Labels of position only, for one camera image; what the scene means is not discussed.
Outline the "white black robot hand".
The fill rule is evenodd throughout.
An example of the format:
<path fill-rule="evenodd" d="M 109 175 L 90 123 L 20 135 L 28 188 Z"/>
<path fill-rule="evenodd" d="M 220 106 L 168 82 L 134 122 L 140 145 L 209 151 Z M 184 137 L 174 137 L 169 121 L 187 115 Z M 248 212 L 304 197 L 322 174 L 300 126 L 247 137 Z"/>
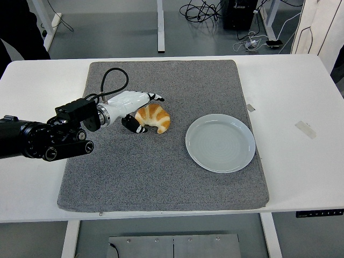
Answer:
<path fill-rule="evenodd" d="M 110 126 L 117 118 L 121 118 L 122 125 L 129 131 L 137 134 L 147 132 L 131 113 L 152 100 L 163 102 L 164 98 L 154 93 L 124 91 L 109 99 L 107 103 L 100 103 L 97 108 L 99 117 L 102 118 L 101 127 Z"/>

